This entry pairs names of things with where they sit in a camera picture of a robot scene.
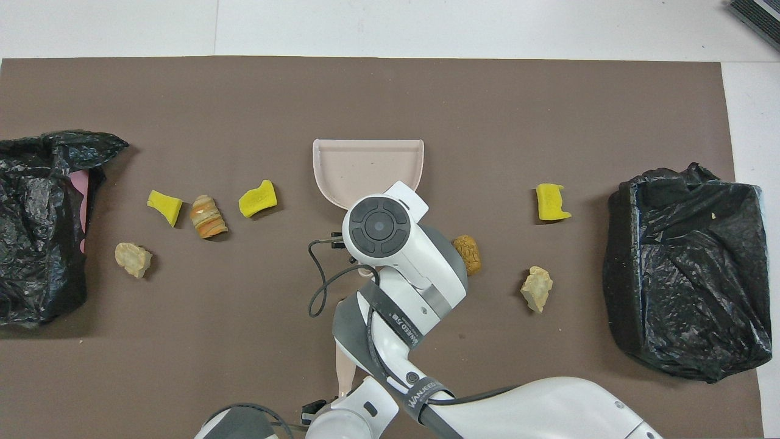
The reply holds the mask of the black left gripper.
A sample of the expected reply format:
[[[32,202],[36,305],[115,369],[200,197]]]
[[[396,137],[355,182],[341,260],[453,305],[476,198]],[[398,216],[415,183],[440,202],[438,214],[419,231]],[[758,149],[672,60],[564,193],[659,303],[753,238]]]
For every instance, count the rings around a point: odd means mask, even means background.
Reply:
[[[330,402],[325,399],[315,400],[315,402],[308,403],[303,406],[303,426],[308,427],[316,419],[323,409],[328,406]]]

